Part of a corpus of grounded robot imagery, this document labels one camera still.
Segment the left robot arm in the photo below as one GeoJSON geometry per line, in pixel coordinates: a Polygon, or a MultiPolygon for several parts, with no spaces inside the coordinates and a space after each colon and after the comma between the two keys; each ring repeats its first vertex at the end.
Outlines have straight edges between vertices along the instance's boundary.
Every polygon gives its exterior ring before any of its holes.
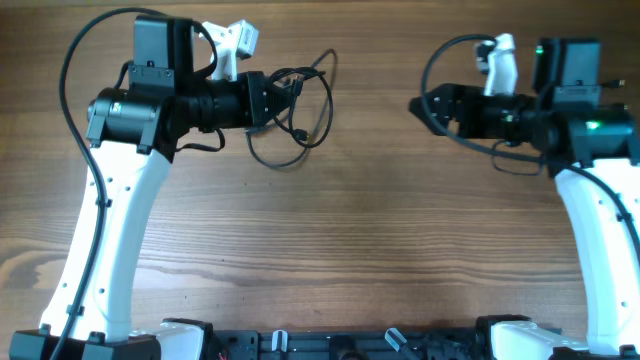
{"type": "Polygon", "coordinates": [[[239,72],[259,33],[135,10],[134,57],[88,108],[79,140],[88,164],[69,255],[35,330],[16,332],[13,359],[219,359],[207,322],[169,318],[134,330],[132,289],[153,203],[191,130],[253,129],[290,107],[292,93],[239,72]]]}

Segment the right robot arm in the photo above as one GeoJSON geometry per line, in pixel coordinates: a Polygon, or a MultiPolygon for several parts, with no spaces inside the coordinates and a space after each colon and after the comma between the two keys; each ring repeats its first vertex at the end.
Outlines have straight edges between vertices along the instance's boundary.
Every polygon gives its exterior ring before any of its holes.
{"type": "Polygon", "coordinates": [[[541,39],[532,95],[515,90],[510,34],[473,34],[481,87],[422,85],[409,110],[433,134],[547,172],[568,213],[586,294],[587,333],[574,340],[519,315],[477,320],[483,359],[635,359],[639,355],[639,131],[622,104],[600,101],[601,45],[541,39]],[[518,152],[529,144],[533,153],[518,152]]]}

